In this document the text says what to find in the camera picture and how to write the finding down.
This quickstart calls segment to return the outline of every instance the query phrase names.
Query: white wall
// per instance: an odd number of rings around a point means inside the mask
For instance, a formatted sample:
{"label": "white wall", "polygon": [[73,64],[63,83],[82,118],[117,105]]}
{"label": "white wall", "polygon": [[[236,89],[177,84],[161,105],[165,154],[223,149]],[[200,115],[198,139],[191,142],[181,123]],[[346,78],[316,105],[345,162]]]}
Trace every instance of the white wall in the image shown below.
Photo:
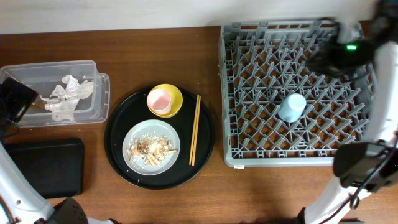
{"label": "white wall", "polygon": [[0,0],[0,34],[215,26],[238,21],[350,16],[376,0]]}

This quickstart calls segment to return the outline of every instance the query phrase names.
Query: pink cup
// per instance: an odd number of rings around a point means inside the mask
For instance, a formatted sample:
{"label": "pink cup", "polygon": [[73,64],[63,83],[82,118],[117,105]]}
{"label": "pink cup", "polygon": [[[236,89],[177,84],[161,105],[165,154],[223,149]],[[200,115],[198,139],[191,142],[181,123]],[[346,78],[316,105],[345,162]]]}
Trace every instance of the pink cup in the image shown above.
{"label": "pink cup", "polygon": [[147,97],[148,106],[157,114],[165,115],[172,108],[172,97],[164,89],[152,90]]}

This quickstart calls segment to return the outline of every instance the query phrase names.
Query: cable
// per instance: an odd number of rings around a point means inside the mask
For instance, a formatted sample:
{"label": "cable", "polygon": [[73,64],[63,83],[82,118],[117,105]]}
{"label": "cable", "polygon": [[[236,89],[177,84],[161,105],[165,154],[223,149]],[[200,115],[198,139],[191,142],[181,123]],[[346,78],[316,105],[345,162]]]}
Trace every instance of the cable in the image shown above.
{"label": "cable", "polygon": [[355,210],[358,208],[360,202],[358,195],[360,191],[363,190],[370,181],[372,181],[374,176],[379,173],[379,171],[390,161],[393,156],[394,150],[391,149],[383,162],[366,178],[366,180],[358,187],[358,189],[356,189],[355,193],[351,197],[351,200],[349,201],[350,209]]}
{"label": "cable", "polygon": [[365,181],[358,187],[358,189],[356,189],[355,193],[350,195],[349,198],[345,200],[344,203],[333,214],[331,214],[327,219],[323,220],[320,224],[324,224],[334,218],[348,204],[348,202],[351,210],[357,209],[360,203],[360,199],[358,197],[360,191],[362,191],[365,186],[372,181],[374,176],[379,173],[379,171],[390,161],[393,156],[394,150],[391,149],[386,158],[384,158],[381,164],[371,174],[368,175]]}
{"label": "cable", "polygon": [[8,218],[8,222],[10,224],[15,223],[14,222],[14,218],[12,217],[11,211],[8,209],[5,201],[2,199],[2,197],[0,196],[0,205],[2,207],[2,209],[4,210],[4,213],[6,214],[7,218]]}
{"label": "cable", "polygon": [[[6,138],[19,134],[21,130],[16,122],[10,120],[10,114],[7,112],[6,109],[7,109],[6,103],[2,98],[0,98],[0,141],[3,141]],[[16,127],[17,130],[12,134],[6,135],[6,132],[11,125],[14,125],[14,127]]]}
{"label": "cable", "polygon": [[11,120],[6,120],[6,121],[8,121],[9,123],[13,124],[14,127],[15,127],[17,130],[16,130],[14,133],[12,133],[12,134],[4,135],[3,137],[0,136],[1,139],[6,139],[6,138],[9,138],[9,137],[11,137],[11,136],[17,135],[17,134],[19,134],[19,132],[21,131],[21,128],[19,127],[19,125],[18,125],[17,123],[15,123],[15,122],[13,122],[13,121],[11,121]]}

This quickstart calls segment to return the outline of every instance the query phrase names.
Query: wooden table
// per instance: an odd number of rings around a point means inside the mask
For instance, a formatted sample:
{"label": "wooden table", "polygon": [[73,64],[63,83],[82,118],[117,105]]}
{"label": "wooden table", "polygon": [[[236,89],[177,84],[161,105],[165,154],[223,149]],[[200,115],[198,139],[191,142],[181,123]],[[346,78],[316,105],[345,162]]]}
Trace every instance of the wooden table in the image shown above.
{"label": "wooden table", "polygon": [[[74,197],[86,214],[122,223],[239,223],[292,218],[321,194],[331,167],[236,170],[223,160],[219,27],[0,35],[0,67],[94,60],[111,79],[110,112],[125,97],[156,83],[202,96],[216,124],[214,151],[203,170],[169,190],[135,187],[113,171],[104,151],[106,123],[25,128],[11,142],[78,137],[85,144],[84,191]],[[367,198],[347,218],[398,223],[398,185]],[[53,204],[62,201],[51,200]]]}

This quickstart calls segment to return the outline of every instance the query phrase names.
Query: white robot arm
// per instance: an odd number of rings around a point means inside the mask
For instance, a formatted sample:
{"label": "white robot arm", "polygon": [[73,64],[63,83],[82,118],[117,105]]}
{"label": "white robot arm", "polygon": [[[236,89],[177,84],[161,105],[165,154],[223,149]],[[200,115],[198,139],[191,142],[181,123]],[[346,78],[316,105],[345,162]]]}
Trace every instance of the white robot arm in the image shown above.
{"label": "white robot arm", "polygon": [[[0,204],[4,211],[0,211],[1,224],[47,223],[52,218],[56,218],[54,217],[54,214],[56,214],[54,207],[26,181],[1,143],[0,177]],[[84,221],[89,224],[114,223],[111,220],[95,220],[85,217],[85,215],[82,218],[85,218]],[[54,223],[68,223],[68,220],[64,221],[56,220]]]}
{"label": "white robot arm", "polygon": [[[377,52],[376,62],[380,88],[374,96],[370,123],[362,141],[384,141],[386,145],[396,147],[394,143],[395,132],[398,130],[398,45],[389,42],[382,46]],[[333,214],[334,216],[325,223],[338,223],[350,211],[348,200],[357,189],[342,187],[340,179],[334,177],[320,198],[305,209],[305,223],[322,223]],[[370,194],[367,190],[362,190],[359,199]]]}

